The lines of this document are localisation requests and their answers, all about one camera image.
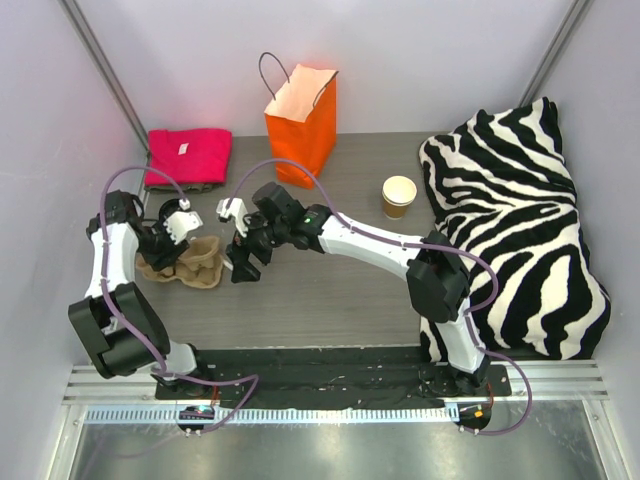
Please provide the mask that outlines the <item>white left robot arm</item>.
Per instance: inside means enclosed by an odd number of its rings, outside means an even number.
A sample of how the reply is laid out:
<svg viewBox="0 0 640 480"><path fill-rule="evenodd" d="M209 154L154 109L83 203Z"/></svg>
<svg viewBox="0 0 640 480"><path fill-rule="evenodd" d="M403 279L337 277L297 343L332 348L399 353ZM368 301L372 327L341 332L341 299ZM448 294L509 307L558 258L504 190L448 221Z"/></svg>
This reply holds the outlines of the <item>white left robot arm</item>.
<svg viewBox="0 0 640 480"><path fill-rule="evenodd" d="M205 397L213 375L198 364L197 350L170 340L158 314L135 282L136 259L156 271L176 263L188 234L203 225L185 198L165 202L147 225L138 196L115 190L102 195L86 229L94 249L84 298L68 317L97 372L105 379L148 367L160 382L174 382L190 398Z"/></svg>

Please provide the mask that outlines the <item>orange paper gift bag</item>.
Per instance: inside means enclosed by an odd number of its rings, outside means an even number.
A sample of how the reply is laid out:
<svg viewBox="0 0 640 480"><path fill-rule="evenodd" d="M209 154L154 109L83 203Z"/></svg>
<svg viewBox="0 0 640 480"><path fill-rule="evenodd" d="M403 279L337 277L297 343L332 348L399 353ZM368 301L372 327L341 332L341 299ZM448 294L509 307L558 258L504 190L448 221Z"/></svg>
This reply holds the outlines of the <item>orange paper gift bag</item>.
<svg viewBox="0 0 640 480"><path fill-rule="evenodd" d="M276 175L311 189L337 141L338 72L298 64L284 75L264 110Z"/></svg>

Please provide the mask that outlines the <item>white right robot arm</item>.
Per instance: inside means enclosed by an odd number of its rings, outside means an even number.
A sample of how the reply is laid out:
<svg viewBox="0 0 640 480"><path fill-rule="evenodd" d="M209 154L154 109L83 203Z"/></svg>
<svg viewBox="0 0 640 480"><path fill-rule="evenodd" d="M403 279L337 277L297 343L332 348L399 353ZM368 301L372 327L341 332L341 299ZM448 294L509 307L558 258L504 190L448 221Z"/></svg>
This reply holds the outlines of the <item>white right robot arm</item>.
<svg viewBox="0 0 640 480"><path fill-rule="evenodd" d="M252 197L256 211L239 198L223 199L217 214L232 221L235 232L226 248L235 283L257 282L257 259L268 265L275 248L341 255L388 271L404 280L412 308L435 326L445 347L457 391L472 395L488 381L490 360L473 342L464 312L470 305L469 271L448 240L394 234L334 213L322 204L305 207L284 187L269 182Z"/></svg>

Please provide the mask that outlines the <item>brown cardboard cup carrier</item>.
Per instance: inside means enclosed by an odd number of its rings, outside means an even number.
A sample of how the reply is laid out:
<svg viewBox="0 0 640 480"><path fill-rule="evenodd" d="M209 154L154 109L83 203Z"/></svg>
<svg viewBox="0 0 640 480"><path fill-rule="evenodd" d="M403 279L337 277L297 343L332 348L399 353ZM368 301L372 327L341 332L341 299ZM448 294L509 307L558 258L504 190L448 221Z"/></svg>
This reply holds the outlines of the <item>brown cardboard cup carrier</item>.
<svg viewBox="0 0 640 480"><path fill-rule="evenodd" d="M149 281L180 281L191 288L212 289L220 283L224 268L220 238L215 235L193 237L176 262L159 271L155 271L141 254L136 255L135 266Z"/></svg>

